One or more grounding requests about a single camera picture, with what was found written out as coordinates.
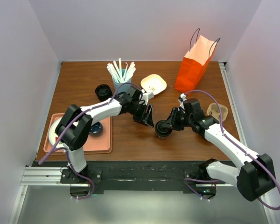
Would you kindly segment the black coffee cup lid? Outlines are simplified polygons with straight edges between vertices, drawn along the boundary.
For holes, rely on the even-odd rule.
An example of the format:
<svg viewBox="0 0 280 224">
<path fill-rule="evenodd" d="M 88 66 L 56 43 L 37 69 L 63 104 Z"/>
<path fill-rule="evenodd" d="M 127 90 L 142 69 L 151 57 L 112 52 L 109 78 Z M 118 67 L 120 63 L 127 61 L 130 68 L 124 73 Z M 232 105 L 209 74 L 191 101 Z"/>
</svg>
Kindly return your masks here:
<svg viewBox="0 0 280 224">
<path fill-rule="evenodd" d="M 155 125 L 155 132 L 158 134 L 171 134 L 172 130 L 168 128 L 164 128 L 163 125 L 165 124 L 165 120 L 160 120 Z"/>
</svg>

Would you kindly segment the brown takeout coffee cup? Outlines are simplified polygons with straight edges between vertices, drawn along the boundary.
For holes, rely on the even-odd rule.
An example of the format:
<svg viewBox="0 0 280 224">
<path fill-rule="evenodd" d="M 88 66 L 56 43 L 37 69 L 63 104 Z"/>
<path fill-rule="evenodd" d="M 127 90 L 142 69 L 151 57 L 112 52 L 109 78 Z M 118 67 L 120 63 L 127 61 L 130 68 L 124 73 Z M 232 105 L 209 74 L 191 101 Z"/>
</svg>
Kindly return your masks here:
<svg viewBox="0 0 280 224">
<path fill-rule="evenodd" d="M 170 135 L 170 134 L 165 134 L 165 135 L 163 135 L 163 134 L 158 134 L 158 133 L 156 133 L 156 137 L 157 137 L 158 139 L 160 139 L 160 140 L 166 139 L 169 135 Z"/>
</svg>

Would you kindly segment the orange paper gift bag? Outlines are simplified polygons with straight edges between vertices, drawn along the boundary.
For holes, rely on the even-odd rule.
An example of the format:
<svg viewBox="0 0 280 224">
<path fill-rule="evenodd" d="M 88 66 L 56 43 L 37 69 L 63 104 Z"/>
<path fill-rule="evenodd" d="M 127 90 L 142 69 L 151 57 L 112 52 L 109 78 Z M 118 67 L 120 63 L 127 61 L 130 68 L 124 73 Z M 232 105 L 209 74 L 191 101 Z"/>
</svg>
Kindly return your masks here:
<svg viewBox="0 0 280 224">
<path fill-rule="evenodd" d="M 190 39 L 189 50 L 184 55 L 174 89 L 186 93 L 196 88 L 203 78 L 220 38 L 215 41 L 200 35 L 198 28 Z"/>
</svg>

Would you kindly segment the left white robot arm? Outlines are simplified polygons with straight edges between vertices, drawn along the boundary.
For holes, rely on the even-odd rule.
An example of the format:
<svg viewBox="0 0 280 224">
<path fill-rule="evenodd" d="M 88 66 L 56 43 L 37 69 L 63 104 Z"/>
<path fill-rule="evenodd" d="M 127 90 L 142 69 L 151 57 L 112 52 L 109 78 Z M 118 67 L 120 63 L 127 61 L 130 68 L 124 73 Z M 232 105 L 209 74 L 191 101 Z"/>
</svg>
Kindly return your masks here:
<svg viewBox="0 0 280 224">
<path fill-rule="evenodd" d="M 152 105 L 143 99 L 110 98 L 99 104 L 78 107 L 71 105 L 55 128 L 57 143 L 62 142 L 62 150 L 68 159 L 68 171 L 77 183 L 90 183 L 90 171 L 84 156 L 83 146 L 91 127 L 103 119 L 129 113 L 133 120 L 145 126 L 154 127 Z"/>
</svg>

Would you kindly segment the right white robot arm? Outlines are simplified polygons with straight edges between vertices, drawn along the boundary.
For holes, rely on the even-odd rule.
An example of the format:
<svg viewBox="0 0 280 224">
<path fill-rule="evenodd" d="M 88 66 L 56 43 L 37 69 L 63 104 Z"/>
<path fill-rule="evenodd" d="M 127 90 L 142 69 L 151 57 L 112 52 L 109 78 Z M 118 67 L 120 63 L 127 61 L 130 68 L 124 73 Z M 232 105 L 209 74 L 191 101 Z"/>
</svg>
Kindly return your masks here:
<svg viewBox="0 0 280 224">
<path fill-rule="evenodd" d="M 233 166 L 209 159 L 200 165 L 199 179 L 210 183 L 213 179 L 230 184 L 238 189 L 248 201 L 254 201 L 275 188 L 272 159 L 250 150 L 226 130 L 212 116 L 201 109 L 174 107 L 166 120 L 160 120 L 155 128 L 159 137 L 168 137 L 173 130 L 191 127 L 192 131 L 219 148 L 232 161 Z"/>
</svg>

